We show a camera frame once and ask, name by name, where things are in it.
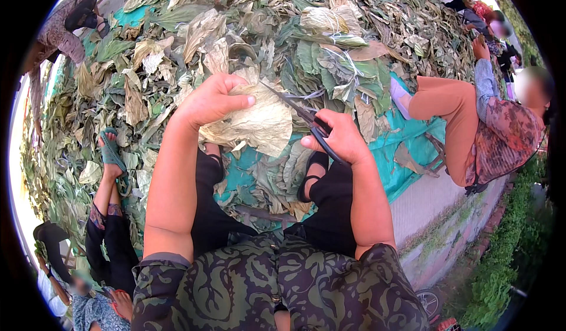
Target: orange pants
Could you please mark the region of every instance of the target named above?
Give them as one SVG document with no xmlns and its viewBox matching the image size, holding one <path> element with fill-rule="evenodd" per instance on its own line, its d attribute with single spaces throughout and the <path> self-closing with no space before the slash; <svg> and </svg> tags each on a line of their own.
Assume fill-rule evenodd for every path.
<svg viewBox="0 0 566 331">
<path fill-rule="evenodd" d="M 409 115 L 416 120 L 429 120 L 433 116 L 446 120 L 446 167 L 454 183 L 465 187 L 479 123 L 475 87 L 465 81 L 432 77 L 417 77 L 417 84 Z"/>
</svg>

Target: lavender shoe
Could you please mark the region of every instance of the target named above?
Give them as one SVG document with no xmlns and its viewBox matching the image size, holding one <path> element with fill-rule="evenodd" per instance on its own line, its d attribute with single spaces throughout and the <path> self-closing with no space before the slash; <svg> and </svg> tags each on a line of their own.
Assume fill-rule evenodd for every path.
<svg viewBox="0 0 566 331">
<path fill-rule="evenodd" d="M 393 102 L 395 102 L 395 105 L 397 105 L 397 108 L 399 109 L 401 115 L 403 115 L 405 120 L 412 120 L 413 118 L 409 116 L 409 109 L 405 108 L 405 106 L 403 106 L 399 101 L 399 99 L 403 95 L 407 94 L 407 91 L 403 89 L 399 82 L 393 77 L 391 77 L 391 87 L 389 88 L 389 92 L 391 93 Z"/>
</svg>

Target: black shoe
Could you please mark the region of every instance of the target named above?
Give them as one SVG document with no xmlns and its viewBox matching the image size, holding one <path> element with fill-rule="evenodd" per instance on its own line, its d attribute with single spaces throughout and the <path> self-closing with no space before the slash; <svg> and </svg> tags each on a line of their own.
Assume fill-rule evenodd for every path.
<svg viewBox="0 0 566 331">
<path fill-rule="evenodd" d="M 307 170 L 305 172 L 305 175 L 308 172 L 308 169 L 311 167 L 311 165 L 315 164 L 315 163 L 320 164 L 324 168 L 324 170 L 326 172 L 328 172 L 328 154 L 322 153 L 321 151 L 314 151 L 311 154 L 311 156 L 308 157 Z M 303 179 L 303 182 L 301 182 L 301 186 L 299 186 L 299 191 L 297 192 L 297 198 L 301 202 L 311 202 L 312 201 L 312 200 L 309 200 L 305 196 L 305 184 L 310 179 L 320 179 L 320 177 L 315 176 L 315 175 L 305 176 L 305 178 Z"/>
</svg>

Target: blue patterned clothing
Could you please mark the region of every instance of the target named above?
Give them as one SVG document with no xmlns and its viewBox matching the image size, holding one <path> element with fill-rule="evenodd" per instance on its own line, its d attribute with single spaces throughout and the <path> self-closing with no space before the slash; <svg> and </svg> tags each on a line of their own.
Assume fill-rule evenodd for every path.
<svg viewBox="0 0 566 331">
<path fill-rule="evenodd" d="M 75 331 L 89 331 L 91 324 L 97 322 L 102 331 L 128 331 L 130 322 L 114 311 L 111 300 L 101 293 L 94 298 L 89 294 L 73 294 L 73 323 Z"/>
<path fill-rule="evenodd" d="M 474 69 L 475 78 L 475 107 L 478 111 L 479 119 L 487 123 L 486 113 L 487 113 L 487 102 L 491 97 L 497 98 L 501 101 L 499 97 L 499 89 L 497 87 L 497 82 L 493 76 L 493 69 L 491 66 L 491 61 L 485 58 L 481 58 L 475 65 Z"/>
</svg>

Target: scissors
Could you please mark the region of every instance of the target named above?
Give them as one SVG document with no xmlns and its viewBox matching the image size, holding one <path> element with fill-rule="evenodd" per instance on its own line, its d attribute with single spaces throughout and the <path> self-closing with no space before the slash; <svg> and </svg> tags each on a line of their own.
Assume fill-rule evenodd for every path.
<svg viewBox="0 0 566 331">
<path fill-rule="evenodd" d="M 326 141 L 324 140 L 324 138 L 328 138 L 330 132 L 332 132 L 332 128 L 326 122 L 316 117 L 315 111 L 308 112 L 301 106 L 291 101 L 284 93 L 275 90 L 274 88 L 266 85 L 262 81 L 259 81 L 259 83 L 265 86 L 266 88 L 270 89 L 272 93 L 279 96 L 279 99 L 283 100 L 287 105 L 295 109 L 297 115 L 299 115 L 300 118 L 302 118 L 303 120 L 305 120 L 305 122 L 307 122 L 307 126 L 311 129 L 311 133 L 313 136 L 315 136 L 316 141 L 335 162 L 338 162 L 340 165 L 345 165 L 347 167 L 350 167 L 350 164 L 347 161 L 345 161 L 343 158 L 339 157 L 338 154 L 336 154 L 334 150 L 332 150 L 332 148 L 330 148 L 328 143 L 326 143 Z"/>
</svg>

